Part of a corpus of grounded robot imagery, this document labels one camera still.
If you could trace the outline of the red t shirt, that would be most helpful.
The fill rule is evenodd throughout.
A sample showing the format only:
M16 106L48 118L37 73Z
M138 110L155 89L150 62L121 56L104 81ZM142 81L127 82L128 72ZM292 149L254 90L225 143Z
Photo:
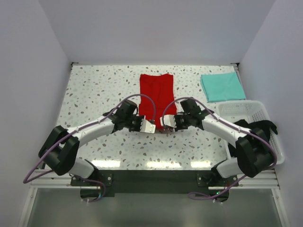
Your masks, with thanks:
M162 130L160 118L163 111L174 101L173 92L174 79L173 75L163 74L159 76L152 76L147 74L140 75L140 94L150 97L155 103L156 116L154 123L157 130ZM166 111L166 114L176 115L177 108L175 104L172 104ZM141 103L139 104L139 115L145 115L147 120L153 118L153 106L149 99L141 96Z

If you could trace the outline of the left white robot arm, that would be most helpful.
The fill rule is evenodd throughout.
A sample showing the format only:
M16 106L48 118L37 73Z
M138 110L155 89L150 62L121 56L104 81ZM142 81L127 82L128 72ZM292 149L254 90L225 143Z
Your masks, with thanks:
M98 169L88 160L77 158L79 148L98 137L113 134L124 128L139 132L145 116L135 115L136 109L134 102L126 100L115 112L104 113L101 119L78 128L65 129L60 125L56 126L38 156L43 158L43 162L57 175L77 175L86 185L94 185L98 181Z

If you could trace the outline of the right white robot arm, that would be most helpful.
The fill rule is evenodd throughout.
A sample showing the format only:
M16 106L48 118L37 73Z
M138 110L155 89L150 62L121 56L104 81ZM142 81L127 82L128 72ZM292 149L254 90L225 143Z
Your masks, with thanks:
M166 115L163 123L175 131L193 126L211 132L228 143L231 157L212 168L213 184L221 186L228 177L238 174L253 178L277 164L277 154L270 145L271 134L277 133L273 122L238 120L232 123L208 108L201 110L197 102L193 98L181 101L183 113Z

